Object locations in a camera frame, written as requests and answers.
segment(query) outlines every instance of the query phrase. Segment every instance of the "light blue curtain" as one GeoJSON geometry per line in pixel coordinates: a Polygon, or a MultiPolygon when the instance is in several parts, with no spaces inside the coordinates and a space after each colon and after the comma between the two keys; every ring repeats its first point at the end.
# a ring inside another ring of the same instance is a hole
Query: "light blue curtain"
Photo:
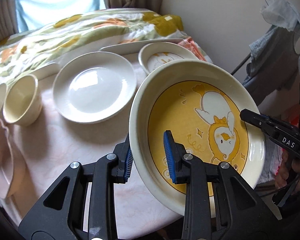
{"type": "Polygon", "coordinates": [[[18,29],[33,30],[74,14],[103,8],[103,0],[16,0],[18,29]]]}

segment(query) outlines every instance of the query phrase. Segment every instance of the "yellow bowl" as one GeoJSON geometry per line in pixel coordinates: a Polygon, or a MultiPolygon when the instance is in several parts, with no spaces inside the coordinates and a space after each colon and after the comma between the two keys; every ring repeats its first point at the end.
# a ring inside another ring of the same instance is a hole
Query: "yellow bowl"
{"type": "MultiPolygon", "coordinates": [[[[229,162],[255,187],[264,164],[264,135],[241,121],[244,108],[259,113],[245,88],[213,64],[181,59],[149,74],[132,104],[129,135],[140,177],[156,199],[184,215],[186,187],[173,184],[169,177],[165,130],[203,161],[229,162]]],[[[215,216],[211,185],[209,192],[215,216]]]]}

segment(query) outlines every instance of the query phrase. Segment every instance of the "plate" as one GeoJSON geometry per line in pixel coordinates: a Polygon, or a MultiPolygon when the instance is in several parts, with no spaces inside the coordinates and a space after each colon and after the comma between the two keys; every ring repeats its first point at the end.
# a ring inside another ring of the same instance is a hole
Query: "plate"
{"type": "Polygon", "coordinates": [[[117,114],[130,101],[136,86],[128,60],[110,52],[92,52],[60,70],[53,82],[53,100],[66,119],[97,123],[117,114]]]}
{"type": "Polygon", "coordinates": [[[138,55],[143,70],[149,74],[167,62],[177,59],[197,59],[188,49],[171,42],[156,42],[144,46],[138,55]]]}
{"type": "MultiPolygon", "coordinates": [[[[255,187],[264,164],[264,135],[241,121],[239,114],[245,108],[259,113],[245,88],[213,64],[181,59],[150,73],[132,103],[129,135],[136,168],[154,197],[184,215],[186,187],[173,184],[169,177],[165,130],[203,161],[229,162],[255,187]]],[[[214,217],[210,183],[208,187],[214,217]]]]}

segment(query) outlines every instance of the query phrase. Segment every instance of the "white wall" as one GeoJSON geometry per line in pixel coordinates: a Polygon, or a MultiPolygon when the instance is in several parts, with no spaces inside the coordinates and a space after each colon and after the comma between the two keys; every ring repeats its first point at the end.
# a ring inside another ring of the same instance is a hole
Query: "white wall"
{"type": "MultiPolygon", "coordinates": [[[[288,1],[300,10],[300,0],[288,1]]],[[[248,45],[270,27],[260,14],[264,4],[265,0],[163,0],[161,14],[181,16],[185,32],[193,37],[216,65],[231,72],[250,52],[248,45]]],[[[240,82],[245,76],[245,66],[235,74],[240,82]]],[[[297,103],[298,94],[295,93],[298,93],[298,81],[288,92],[291,94],[289,100],[285,93],[276,91],[259,109],[278,114],[282,108],[297,103]]]]}

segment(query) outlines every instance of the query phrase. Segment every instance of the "cartoon duck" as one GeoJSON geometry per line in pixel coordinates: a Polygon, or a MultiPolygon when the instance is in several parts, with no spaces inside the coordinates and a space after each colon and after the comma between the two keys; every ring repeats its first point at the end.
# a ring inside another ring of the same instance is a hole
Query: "cartoon duck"
{"type": "Polygon", "coordinates": [[[208,141],[214,159],[226,161],[231,164],[239,151],[240,139],[234,128],[234,115],[224,98],[223,92],[205,92],[204,85],[192,88],[201,95],[201,109],[195,108],[197,114],[210,125],[208,141]]]}

